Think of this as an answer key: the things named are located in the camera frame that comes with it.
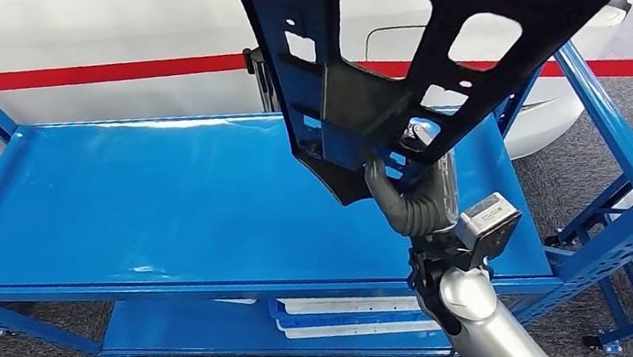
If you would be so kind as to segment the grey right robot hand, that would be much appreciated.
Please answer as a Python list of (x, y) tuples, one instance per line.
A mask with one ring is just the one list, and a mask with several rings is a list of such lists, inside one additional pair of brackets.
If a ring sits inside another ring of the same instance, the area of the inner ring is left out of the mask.
[[(408, 148), (428, 146), (433, 139), (433, 131), (428, 121), (414, 119), (409, 122), (401, 143)], [(415, 186), (410, 197), (425, 200), (424, 205), (430, 207), (429, 233), (452, 229), (460, 213), (453, 151), (445, 153), (438, 162), (425, 168)]]

